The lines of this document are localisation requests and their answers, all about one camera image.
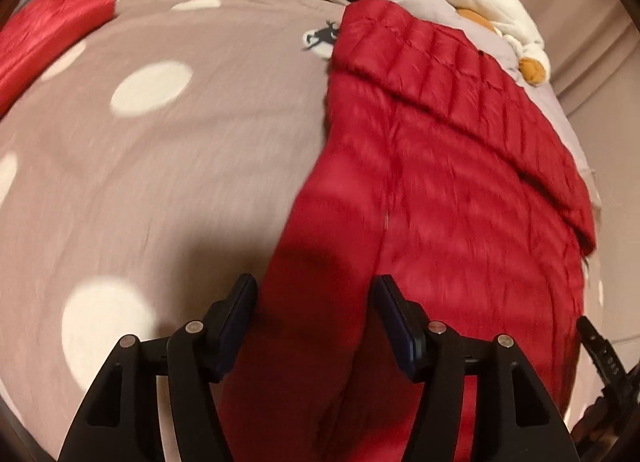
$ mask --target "quilted fabric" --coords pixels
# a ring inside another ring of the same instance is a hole
[[[327,107],[326,148],[225,387],[235,460],[402,458],[421,388],[367,310],[382,273],[464,335],[513,335],[564,407],[594,230],[548,121],[462,32],[383,0],[347,8]],[[456,460],[468,457],[473,389]]]
[[[115,0],[34,0],[0,32],[0,116],[62,52],[113,18]]]

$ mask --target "polka dot bedsheet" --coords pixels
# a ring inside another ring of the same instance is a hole
[[[0,393],[54,457],[118,337],[264,272],[322,149],[342,4],[118,0],[0,123]]]

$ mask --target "curtain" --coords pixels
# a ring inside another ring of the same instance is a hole
[[[545,38],[551,84],[569,117],[640,42],[620,0],[520,1]]]

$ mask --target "clamp jaw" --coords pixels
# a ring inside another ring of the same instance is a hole
[[[478,377],[471,462],[578,462],[551,397],[516,342],[462,337],[402,297],[391,276],[374,279],[371,298],[399,368],[425,383],[402,462],[451,462],[465,376]]]
[[[582,316],[580,341],[604,384],[598,397],[572,430],[583,461],[640,460],[640,363],[626,372],[613,345]]]

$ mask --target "black clamp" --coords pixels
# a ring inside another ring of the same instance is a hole
[[[551,398],[515,341],[460,336],[402,297],[391,276],[374,279],[377,308],[400,369],[425,383],[403,462],[451,462],[466,376],[478,376],[472,462],[577,462]],[[182,462],[232,462],[209,391],[234,366],[257,301],[242,275],[201,321],[171,337],[122,337],[89,388],[59,462],[164,462],[156,376],[168,376]]]
[[[58,461],[164,462],[156,376],[168,376],[182,462],[232,462],[209,383],[233,368],[256,301],[254,277],[242,275],[201,321],[171,337],[122,337],[85,395]]]
[[[542,381],[516,342],[460,336],[407,301],[391,276],[374,279],[371,299],[399,368],[424,389],[402,462],[451,462],[465,376],[478,377],[471,462],[579,461]]]
[[[575,425],[572,437],[583,460],[599,460],[601,453],[608,451],[638,416],[640,363],[626,372],[613,345],[598,333],[586,316],[578,320],[577,330],[604,388],[602,397],[587,408]]]

